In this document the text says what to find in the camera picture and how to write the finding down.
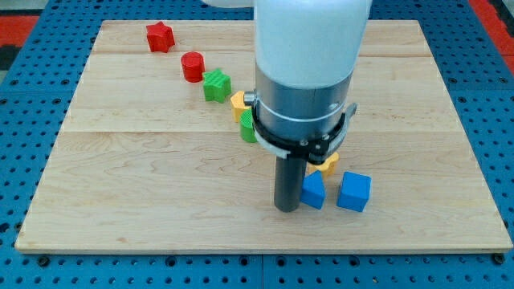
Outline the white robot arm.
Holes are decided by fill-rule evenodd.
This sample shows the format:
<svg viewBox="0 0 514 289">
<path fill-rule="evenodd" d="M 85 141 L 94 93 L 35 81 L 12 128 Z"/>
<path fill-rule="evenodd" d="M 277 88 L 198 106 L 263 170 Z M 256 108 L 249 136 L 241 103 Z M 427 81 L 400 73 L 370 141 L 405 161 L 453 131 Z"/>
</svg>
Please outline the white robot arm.
<svg viewBox="0 0 514 289">
<path fill-rule="evenodd" d="M 246 92 L 255 137 L 276 156 L 274 205 L 300 204 L 307 164 L 341 146 L 356 104 L 346 97 L 370 0 L 204 0 L 254 11 L 255 89 Z"/>
</svg>

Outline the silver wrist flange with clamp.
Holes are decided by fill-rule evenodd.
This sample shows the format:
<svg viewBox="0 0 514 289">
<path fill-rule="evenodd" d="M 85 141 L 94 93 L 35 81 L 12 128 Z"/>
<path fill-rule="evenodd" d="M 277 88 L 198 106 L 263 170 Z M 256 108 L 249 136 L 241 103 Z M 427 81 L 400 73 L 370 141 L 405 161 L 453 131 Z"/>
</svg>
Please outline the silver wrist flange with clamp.
<svg viewBox="0 0 514 289">
<path fill-rule="evenodd" d="M 255 69 L 251 113 L 256 140 L 277 157 L 321 164 L 341 146 L 356 104 L 345 107 L 351 78 L 324 88 L 294 88 Z"/>
</svg>

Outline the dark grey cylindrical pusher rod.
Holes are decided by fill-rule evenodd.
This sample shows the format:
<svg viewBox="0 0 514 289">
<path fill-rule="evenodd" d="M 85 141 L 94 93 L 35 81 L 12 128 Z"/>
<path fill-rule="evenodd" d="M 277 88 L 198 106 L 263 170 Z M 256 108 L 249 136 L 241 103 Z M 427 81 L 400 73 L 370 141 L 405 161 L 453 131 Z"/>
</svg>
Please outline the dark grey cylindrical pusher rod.
<svg viewBox="0 0 514 289">
<path fill-rule="evenodd" d="M 289 213 L 298 208 L 306 166 L 302 158 L 276 158 L 274 205 L 278 210 Z"/>
</svg>

